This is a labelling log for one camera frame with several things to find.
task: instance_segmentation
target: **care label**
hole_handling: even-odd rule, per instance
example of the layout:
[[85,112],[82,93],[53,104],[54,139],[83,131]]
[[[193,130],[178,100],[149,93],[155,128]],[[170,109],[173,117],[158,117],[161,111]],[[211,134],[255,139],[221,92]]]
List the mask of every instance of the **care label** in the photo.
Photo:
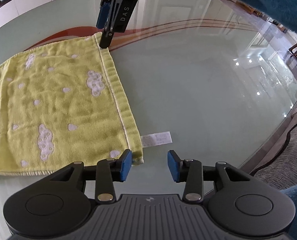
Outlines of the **care label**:
[[159,132],[141,136],[143,148],[172,143],[170,132]]

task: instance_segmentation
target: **table top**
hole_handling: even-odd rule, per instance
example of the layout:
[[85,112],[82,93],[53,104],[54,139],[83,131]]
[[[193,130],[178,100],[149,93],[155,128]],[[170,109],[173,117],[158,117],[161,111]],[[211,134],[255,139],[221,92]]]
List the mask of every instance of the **table top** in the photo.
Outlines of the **table top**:
[[[55,0],[15,18],[0,28],[0,63],[33,45],[91,35],[99,2]],[[203,165],[241,166],[297,101],[283,60],[220,0],[139,0],[110,51],[140,134],[170,131],[173,139],[144,148],[144,164],[115,183],[117,194],[182,194],[167,167],[170,149]],[[0,176],[0,239],[9,235],[3,203],[40,178]]]

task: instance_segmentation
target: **ribbed gray surface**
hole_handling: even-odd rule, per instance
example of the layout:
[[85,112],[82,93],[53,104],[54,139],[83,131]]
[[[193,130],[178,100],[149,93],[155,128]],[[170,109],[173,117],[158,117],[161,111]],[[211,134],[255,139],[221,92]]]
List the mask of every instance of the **ribbed gray surface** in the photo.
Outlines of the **ribbed gray surface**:
[[[199,205],[180,201],[178,195],[122,195],[120,201],[101,205],[81,228],[53,240],[238,240],[217,228]],[[272,238],[289,239],[287,236]],[[27,240],[12,236],[11,240]]]
[[277,189],[297,184],[297,127],[290,132],[290,142],[281,155],[255,177]]

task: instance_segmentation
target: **blue gripper pad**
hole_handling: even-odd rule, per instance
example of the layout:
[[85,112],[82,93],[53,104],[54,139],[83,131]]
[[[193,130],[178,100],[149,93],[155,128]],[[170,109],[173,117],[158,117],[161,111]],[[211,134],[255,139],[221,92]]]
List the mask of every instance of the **blue gripper pad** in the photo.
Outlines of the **blue gripper pad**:
[[132,167],[132,151],[129,151],[126,158],[122,162],[122,168],[120,173],[121,181],[126,181],[127,175]]
[[99,14],[97,18],[96,27],[98,29],[104,29],[105,23],[107,21],[109,13],[110,3],[104,3],[104,5],[99,9]]
[[175,161],[170,152],[167,153],[167,165],[175,182],[179,182],[179,163]]

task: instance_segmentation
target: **star logo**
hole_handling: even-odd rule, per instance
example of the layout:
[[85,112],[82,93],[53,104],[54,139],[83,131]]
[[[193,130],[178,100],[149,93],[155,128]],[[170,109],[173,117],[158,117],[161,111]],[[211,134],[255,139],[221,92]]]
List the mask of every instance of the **star logo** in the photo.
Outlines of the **star logo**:
[[148,201],[148,202],[151,202],[151,201],[155,200],[155,198],[149,197],[149,198],[146,198],[145,200]]

